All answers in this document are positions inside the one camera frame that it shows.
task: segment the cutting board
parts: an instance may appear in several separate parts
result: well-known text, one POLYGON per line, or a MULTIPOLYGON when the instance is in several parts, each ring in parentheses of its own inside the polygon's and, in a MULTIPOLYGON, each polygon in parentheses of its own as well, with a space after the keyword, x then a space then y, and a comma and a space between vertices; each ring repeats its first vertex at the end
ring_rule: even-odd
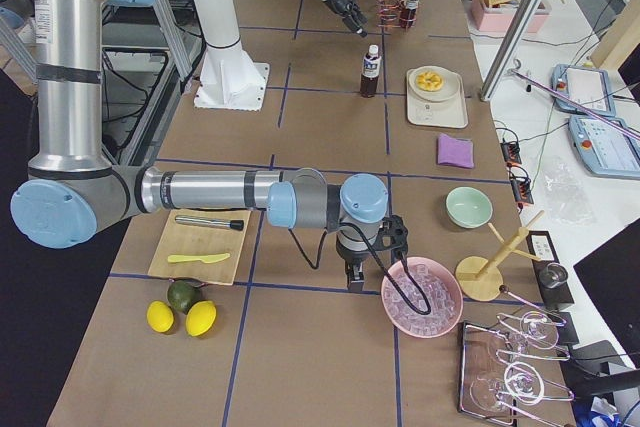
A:
POLYGON ((149 266, 149 275, 170 279, 190 278, 210 284, 232 285, 247 233, 251 211, 206 212, 199 210, 172 210, 162 231, 160 242, 149 266), (209 219, 244 220, 242 232, 230 229, 215 229, 177 224, 176 215, 190 215, 209 219), (214 264, 200 261, 170 264, 167 257, 172 254, 208 255, 231 254, 226 260, 214 264))

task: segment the lemon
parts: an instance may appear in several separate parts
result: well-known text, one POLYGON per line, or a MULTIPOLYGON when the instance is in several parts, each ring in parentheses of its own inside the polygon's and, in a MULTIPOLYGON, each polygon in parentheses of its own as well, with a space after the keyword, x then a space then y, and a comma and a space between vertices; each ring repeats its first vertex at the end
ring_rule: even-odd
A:
POLYGON ((189 309, 202 300, 200 289, 184 280, 172 282, 167 291, 169 305, 178 312, 186 314, 189 309))
POLYGON ((216 306, 210 300, 195 304, 187 314, 187 333, 193 337, 204 334, 216 320, 216 306))
POLYGON ((156 332, 166 332, 173 325, 173 311, 160 300, 154 300, 147 308, 147 323, 156 332))

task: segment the sauce bottle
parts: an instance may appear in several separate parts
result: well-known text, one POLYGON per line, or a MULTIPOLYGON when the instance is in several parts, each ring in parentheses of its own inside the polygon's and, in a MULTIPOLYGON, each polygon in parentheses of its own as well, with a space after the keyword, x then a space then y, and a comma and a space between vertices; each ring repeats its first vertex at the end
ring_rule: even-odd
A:
POLYGON ((419 2, 420 0, 403 0, 399 19, 400 27, 408 29, 413 25, 419 2))
POLYGON ((378 89, 378 77, 380 76, 380 62, 382 57, 378 53, 378 46, 369 46, 369 52, 362 60, 362 75, 360 77, 360 95, 373 97, 378 89))

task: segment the small metal cup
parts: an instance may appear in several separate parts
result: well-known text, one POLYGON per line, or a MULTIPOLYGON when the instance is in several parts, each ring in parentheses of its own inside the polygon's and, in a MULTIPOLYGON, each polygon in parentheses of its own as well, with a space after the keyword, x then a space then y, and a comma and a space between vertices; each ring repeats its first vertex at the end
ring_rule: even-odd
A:
POLYGON ((555 289, 565 284, 568 278, 569 274, 567 273, 567 269, 556 262, 547 264, 538 275, 540 283, 547 289, 555 289))

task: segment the light green bowl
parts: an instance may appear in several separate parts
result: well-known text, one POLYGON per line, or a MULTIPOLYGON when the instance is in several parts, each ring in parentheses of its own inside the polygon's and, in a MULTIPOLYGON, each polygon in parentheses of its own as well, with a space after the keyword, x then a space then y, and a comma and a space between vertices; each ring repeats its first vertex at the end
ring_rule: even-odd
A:
POLYGON ((447 214, 465 229, 475 229, 491 219, 493 207, 489 197, 472 187, 457 187, 447 195, 447 214))

